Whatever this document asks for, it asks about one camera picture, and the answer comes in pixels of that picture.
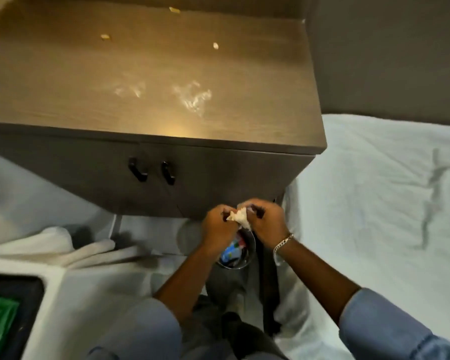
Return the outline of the person's right hand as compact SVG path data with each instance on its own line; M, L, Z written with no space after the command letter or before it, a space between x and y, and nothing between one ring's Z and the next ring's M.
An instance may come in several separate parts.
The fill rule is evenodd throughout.
M275 252L293 239L286 225L285 212L282 207L272 201L267 201L263 218L252 219L252 230L262 244Z

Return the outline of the white folded towel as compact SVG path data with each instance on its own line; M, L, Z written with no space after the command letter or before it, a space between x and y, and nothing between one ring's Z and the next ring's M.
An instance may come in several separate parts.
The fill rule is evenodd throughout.
M0 244L0 259L17 260L79 269L107 266L139 260L145 251L138 246L117 249L111 239L73 248L72 236L62 227L50 227L40 233Z

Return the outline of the white tissue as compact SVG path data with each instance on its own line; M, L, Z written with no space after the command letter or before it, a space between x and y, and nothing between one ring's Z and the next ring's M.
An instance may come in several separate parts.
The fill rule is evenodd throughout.
M224 217L225 221L236 222L240 229L252 231L252 226L248 221L248 209L247 207L242 207L237 209L237 211L230 211L226 217Z

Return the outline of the white bedding sheet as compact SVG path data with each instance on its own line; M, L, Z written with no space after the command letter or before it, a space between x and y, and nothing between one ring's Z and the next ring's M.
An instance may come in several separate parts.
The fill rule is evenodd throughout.
M65 228L75 247L109 238L114 214L0 157L0 244Z

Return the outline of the grey round trash bin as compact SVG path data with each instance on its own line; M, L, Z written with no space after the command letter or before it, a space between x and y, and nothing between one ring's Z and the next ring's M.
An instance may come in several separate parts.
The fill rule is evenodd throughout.
M245 299L246 311L253 313L262 309L257 238L252 231L241 228L234 239L239 238L246 242L246 254L241 260L233 261L228 265L223 265L219 261L219 256L207 280L206 290L210 297L221 306L231 299L233 293L241 292Z

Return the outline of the bed with white sheet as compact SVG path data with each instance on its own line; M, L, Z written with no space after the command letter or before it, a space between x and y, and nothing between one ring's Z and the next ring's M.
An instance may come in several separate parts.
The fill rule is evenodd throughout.
M322 118L328 147L286 189L288 228L450 341L450 126Z

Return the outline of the person's left forearm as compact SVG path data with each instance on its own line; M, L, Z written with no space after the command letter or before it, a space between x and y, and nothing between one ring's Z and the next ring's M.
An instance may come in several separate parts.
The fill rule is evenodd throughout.
M159 289L120 316L85 360L179 360L180 322L190 317L211 268L224 251L202 243Z

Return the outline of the grey upholstered headboard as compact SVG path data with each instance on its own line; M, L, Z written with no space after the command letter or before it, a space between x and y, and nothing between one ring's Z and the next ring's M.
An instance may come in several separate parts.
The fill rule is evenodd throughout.
M312 0L323 114L450 126L450 0Z

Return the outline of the person's left hand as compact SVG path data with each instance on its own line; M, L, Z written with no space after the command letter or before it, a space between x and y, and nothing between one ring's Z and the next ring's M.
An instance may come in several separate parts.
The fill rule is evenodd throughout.
M237 213L237 209L220 204L210 209L202 221L199 247L213 260L217 260L228 248L239 229L237 222L227 220L231 213Z

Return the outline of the person's right forearm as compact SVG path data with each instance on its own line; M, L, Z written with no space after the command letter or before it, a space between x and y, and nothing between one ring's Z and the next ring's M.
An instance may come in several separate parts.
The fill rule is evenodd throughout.
M339 338L355 360L450 360L450 341L338 272L294 236L273 252L335 322Z

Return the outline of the white cart top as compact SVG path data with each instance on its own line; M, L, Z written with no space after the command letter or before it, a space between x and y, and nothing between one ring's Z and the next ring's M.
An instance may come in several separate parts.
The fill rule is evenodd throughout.
M44 297L21 360L83 360L121 315L185 261L163 255L79 269L0 259L0 274L35 276Z

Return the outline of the blue wrapper trash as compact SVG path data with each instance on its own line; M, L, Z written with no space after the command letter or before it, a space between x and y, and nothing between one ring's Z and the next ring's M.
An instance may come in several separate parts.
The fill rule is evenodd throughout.
M223 251L219 261L227 266L229 263L241 260L247 253L247 244L243 238L234 239L231 244Z

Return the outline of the black tray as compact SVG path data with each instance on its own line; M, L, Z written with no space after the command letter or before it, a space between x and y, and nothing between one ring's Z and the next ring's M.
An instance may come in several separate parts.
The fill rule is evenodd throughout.
M39 277L0 273L0 298L18 303L4 336L0 360L22 360L44 295L45 285Z

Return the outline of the brown wooden nightstand cabinet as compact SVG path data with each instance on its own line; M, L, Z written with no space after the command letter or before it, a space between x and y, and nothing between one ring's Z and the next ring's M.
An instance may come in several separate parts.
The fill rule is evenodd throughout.
M280 196L327 146L305 18L201 1L8 1L0 157L122 215Z

